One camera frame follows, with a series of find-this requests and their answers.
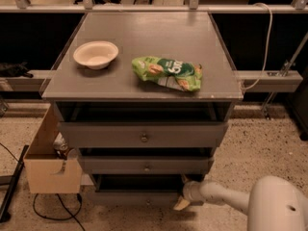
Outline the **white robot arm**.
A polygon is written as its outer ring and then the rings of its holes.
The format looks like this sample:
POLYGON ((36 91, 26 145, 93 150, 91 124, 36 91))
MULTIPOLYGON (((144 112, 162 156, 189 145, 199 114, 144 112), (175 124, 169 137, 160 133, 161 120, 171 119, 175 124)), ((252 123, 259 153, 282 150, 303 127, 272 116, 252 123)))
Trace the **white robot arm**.
POLYGON ((184 187, 174 210, 193 203, 228 205, 247 215, 247 231, 308 231, 308 198, 290 182, 260 178, 250 192, 224 188, 212 180, 196 182, 184 176, 184 187))

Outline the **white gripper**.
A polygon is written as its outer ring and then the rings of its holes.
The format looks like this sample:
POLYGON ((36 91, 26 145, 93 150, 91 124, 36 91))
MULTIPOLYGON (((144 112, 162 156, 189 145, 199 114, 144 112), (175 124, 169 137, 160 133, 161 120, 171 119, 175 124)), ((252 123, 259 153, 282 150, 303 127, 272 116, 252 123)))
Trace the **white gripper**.
POLYGON ((176 211, 181 211, 187 208, 190 203, 204 202, 205 199, 200 192, 200 182, 191 181, 185 174, 181 174, 181 181, 184 184, 183 197, 180 197, 173 207, 176 211))

